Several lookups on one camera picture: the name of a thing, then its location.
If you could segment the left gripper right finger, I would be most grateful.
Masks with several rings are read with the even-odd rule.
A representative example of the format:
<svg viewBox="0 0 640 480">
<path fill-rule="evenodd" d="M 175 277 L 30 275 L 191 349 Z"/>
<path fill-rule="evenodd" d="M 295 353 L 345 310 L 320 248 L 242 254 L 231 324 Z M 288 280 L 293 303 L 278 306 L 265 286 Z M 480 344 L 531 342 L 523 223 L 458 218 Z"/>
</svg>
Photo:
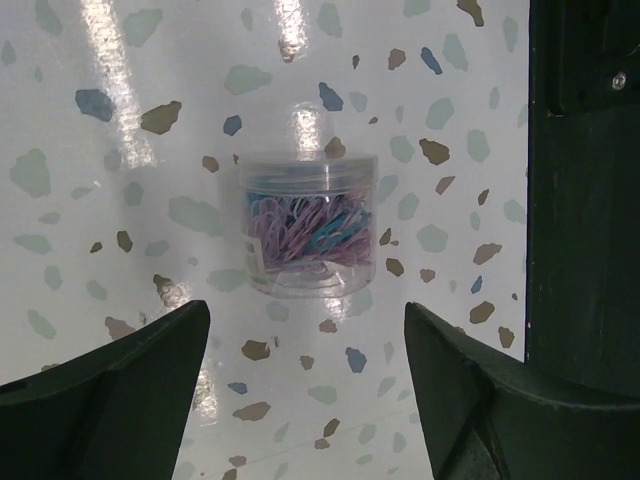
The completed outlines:
<svg viewBox="0 0 640 480">
<path fill-rule="evenodd" d="M 638 478 L 638 399 L 543 373 L 415 302 L 404 337 L 434 478 Z"/>
</svg>

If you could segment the clear box of clips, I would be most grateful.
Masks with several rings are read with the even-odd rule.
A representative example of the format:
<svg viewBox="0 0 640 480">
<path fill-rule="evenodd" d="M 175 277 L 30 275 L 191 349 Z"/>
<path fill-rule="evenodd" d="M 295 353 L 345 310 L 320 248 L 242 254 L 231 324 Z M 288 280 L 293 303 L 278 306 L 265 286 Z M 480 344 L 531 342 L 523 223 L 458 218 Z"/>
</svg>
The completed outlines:
<svg viewBox="0 0 640 480">
<path fill-rule="evenodd" d="M 339 298 L 376 273 L 378 161 L 323 152 L 239 160 L 252 286 L 278 298 Z"/>
</svg>

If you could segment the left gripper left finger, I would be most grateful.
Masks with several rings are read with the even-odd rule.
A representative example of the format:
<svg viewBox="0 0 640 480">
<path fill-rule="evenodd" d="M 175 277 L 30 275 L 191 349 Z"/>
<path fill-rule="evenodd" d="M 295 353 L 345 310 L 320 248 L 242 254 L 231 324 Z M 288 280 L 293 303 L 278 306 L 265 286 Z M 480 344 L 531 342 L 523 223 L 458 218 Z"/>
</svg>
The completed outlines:
<svg viewBox="0 0 640 480">
<path fill-rule="evenodd" d="M 172 477 L 206 350 L 192 300 L 140 330 L 1 388 L 4 479 Z"/>
</svg>

